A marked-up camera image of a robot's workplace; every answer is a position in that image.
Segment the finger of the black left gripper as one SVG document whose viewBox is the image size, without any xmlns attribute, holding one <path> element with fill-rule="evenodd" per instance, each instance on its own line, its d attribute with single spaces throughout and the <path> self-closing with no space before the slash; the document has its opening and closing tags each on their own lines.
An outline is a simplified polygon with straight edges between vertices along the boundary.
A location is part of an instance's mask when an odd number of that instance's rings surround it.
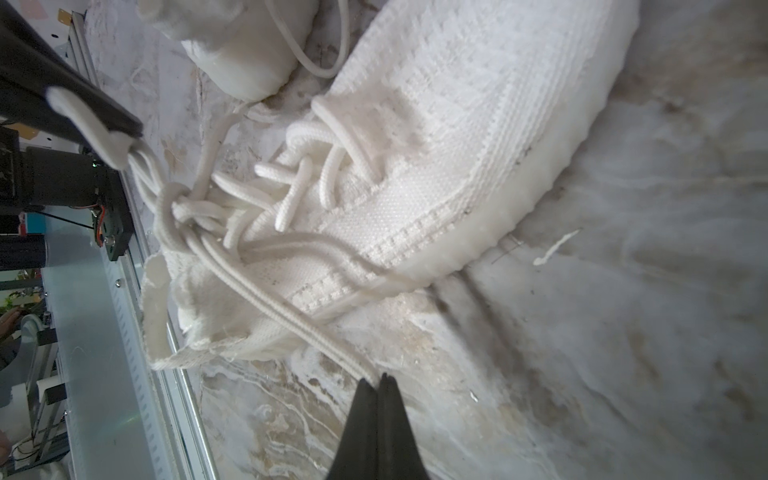
<svg viewBox="0 0 768 480">
<path fill-rule="evenodd" d="M 70 87 L 75 93 L 88 93 L 90 82 L 77 74 L 19 78 L 2 74 L 1 116 L 75 143 L 86 143 L 73 122 L 49 105 L 46 92 L 50 87 Z"/>
<path fill-rule="evenodd" d="M 45 94 L 62 87 L 81 98 L 109 130 L 142 135 L 142 123 L 72 69 L 8 2 L 1 3 L 1 115 L 66 140 L 75 125 L 53 111 Z"/>
</svg>

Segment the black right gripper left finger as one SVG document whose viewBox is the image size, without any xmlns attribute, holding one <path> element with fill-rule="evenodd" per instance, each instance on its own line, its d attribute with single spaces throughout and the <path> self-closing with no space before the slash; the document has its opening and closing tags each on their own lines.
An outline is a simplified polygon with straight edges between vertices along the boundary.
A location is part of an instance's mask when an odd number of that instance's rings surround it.
<svg viewBox="0 0 768 480">
<path fill-rule="evenodd" d="M 365 379 L 358 382 L 347 422 L 327 480 L 377 477 L 378 394 Z"/>
</svg>

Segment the white knit sneaker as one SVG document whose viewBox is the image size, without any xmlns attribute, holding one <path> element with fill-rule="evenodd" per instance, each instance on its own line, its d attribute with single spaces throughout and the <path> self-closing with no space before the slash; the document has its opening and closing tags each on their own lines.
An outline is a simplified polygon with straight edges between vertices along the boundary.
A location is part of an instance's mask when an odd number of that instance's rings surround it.
<svg viewBox="0 0 768 480">
<path fill-rule="evenodd" d="M 461 269 L 568 166 L 639 20 L 636 1 L 386 3 L 275 158 L 251 180 L 229 176 L 280 201 L 288 186 L 265 173 L 294 173 L 303 157 L 314 167 L 292 221 L 267 215 L 246 237 L 248 273 L 335 336 L 329 324 L 353 308 Z M 192 258 L 181 266 L 168 323 L 143 321 L 153 368 L 267 361 L 307 344 Z"/>
<path fill-rule="evenodd" d="M 242 101 L 277 93 L 299 64 L 265 1 L 145 0 L 137 13 L 179 42 L 224 93 Z"/>
</svg>

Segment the sneaker white shoelace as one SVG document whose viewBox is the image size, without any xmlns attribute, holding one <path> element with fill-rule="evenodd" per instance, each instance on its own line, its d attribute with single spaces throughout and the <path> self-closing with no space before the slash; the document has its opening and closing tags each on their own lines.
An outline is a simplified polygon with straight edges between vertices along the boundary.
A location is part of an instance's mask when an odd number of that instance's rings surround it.
<svg viewBox="0 0 768 480">
<path fill-rule="evenodd" d="M 349 1 L 265 1 L 298 65 L 322 79 L 335 77 L 351 48 Z"/>
<path fill-rule="evenodd" d="M 145 205 L 154 215 L 154 233 L 160 253 L 145 265 L 142 288 L 144 329 L 163 327 L 169 317 L 164 303 L 173 273 L 182 269 L 181 260 L 192 258 L 195 265 L 219 279 L 227 288 L 253 307 L 257 317 L 279 327 L 320 350 L 350 375 L 377 384 L 376 368 L 337 337 L 329 334 L 291 302 L 258 283 L 242 260 L 246 237 L 260 218 L 272 215 L 278 227 L 286 226 L 295 215 L 301 196 L 313 178 L 314 167 L 303 157 L 296 172 L 270 170 L 265 178 L 288 186 L 280 201 L 275 201 L 256 185 L 239 182 L 214 171 L 221 142 L 233 125 L 248 110 L 243 104 L 220 121 L 205 145 L 194 188 L 171 182 L 159 160 L 138 138 L 111 131 L 96 113 L 75 93 L 63 87 L 50 87 L 45 93 L 52 110 L 68 119 L 111 168 L 129 172 Z"/>
</svg>

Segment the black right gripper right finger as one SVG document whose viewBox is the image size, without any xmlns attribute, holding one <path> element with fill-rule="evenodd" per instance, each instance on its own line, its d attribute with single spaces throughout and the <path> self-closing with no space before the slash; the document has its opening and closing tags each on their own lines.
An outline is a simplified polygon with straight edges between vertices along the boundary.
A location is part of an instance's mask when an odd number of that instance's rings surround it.
<svg viewBox="0 0 768 480">
<path fill-rule="evenodd" d="M 384 374 L 377 393 L 377 479 L 429 480 L 396 379 Z"/>
</svg>

